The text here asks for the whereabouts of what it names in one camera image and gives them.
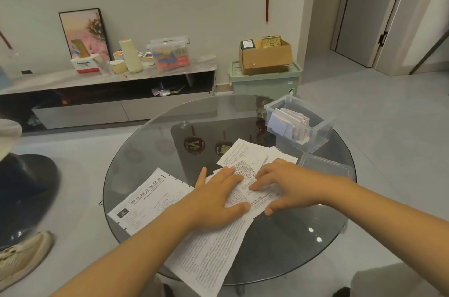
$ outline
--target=door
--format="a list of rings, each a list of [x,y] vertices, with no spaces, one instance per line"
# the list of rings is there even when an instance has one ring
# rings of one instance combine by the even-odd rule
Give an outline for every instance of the door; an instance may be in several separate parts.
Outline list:
[[[395,0],[341,0],[332,49],[372,67]]]

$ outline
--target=door hinge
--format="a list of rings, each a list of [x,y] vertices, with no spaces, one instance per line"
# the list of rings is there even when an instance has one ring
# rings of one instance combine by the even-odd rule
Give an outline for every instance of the door hinge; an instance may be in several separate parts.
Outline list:
[[[385,40],[387,39],[387,35],[388,35],[388,31],[385,31],[383,34],[380,35],[378,43],[380,44],[381,47],[384,46]]]

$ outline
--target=hand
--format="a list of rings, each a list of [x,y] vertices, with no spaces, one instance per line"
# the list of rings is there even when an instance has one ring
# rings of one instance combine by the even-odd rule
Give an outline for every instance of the hand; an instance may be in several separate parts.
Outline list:
[[[225,208],[229,193],[243,180],[243,175],[233,175],[234,167],[224,167],[207,185],[205,185],[206,172],[204,167],[195,189],[175,204],[181,209],[181,213],[188,214],[192,230],[225,226],[251,209],[249,203],[239,203]]]
[[[265,209],[267,216],[278,209],[326,204],[330,188],[335,186],[336,182],[348,180],[305,169],[283,159],[276,159],[273,163],[266,164],[255,177],[257,181],[249,187],[250,190],[255,191],[277,183],[284,191],[282,198],[267,206]]]

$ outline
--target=round glass table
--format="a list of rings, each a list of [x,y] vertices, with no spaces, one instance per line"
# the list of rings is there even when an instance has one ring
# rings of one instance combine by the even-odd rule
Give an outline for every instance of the round glass table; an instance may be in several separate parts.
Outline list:
[[[301,158],[300,150],[264,128],[264,105],[270,101],[252,95],[211,96],[172,108],[144,124],[128,138],[110,164],[103,189],[105,214],[158,167],[194,186],[201,168],[207,167],[207,175],[220,168],[216,164],[220,150],[238,138],[276,146]],[[335,131],[314,155],[354,167],[350,151]],[[118,242],[130,237],[113,220],[106,219]],[[279,211],[270,218],[262,213],[246,232],[224,285],[254,283],[297,269],[332,243],[347,220],[323,205]],[[165,266],[159,273],[178,279]]]

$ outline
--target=drawer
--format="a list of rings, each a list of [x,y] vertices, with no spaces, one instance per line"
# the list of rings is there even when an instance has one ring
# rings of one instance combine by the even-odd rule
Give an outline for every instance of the drawer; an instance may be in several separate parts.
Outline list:
[[[204,91],[194,94],[149,97],[122,101],[122,106],[130,121],[149,120],[180,104],[209,96],[209,91]]]
[[[33,112],[48,129],[128,121],[120,102],[39,108]]]

